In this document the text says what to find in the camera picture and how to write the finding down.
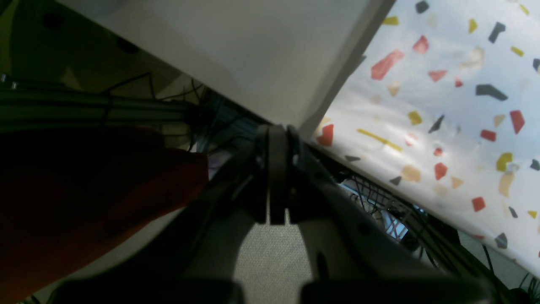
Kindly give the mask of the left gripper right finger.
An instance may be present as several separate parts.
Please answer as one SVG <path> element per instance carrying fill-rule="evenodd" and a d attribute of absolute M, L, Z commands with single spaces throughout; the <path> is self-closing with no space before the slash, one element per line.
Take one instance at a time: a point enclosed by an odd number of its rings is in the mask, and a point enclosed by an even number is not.
<path fill-rule="evenodd" d="M 301 289 L 302 304 L 494 302 L 482 281 L 415 260 L 347 198 L 294 127 L 287 127 L 287 138 L 294 190 L 289 215 L 299 227 L 314 277 Z"/>

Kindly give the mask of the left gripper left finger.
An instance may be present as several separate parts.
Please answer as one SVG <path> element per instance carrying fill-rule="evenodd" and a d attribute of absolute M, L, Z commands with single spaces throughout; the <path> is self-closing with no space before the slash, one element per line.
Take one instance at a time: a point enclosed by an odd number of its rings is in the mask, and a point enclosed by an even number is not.
<path fill-rule="evenodd" d="M 233 281 L 241 245 L 268 219 L 272 131 L 231 157 L 208 186 L 149 244 L 127 261 L 87 279 L 61 284 L 49 304 L 243 304 Z"/>

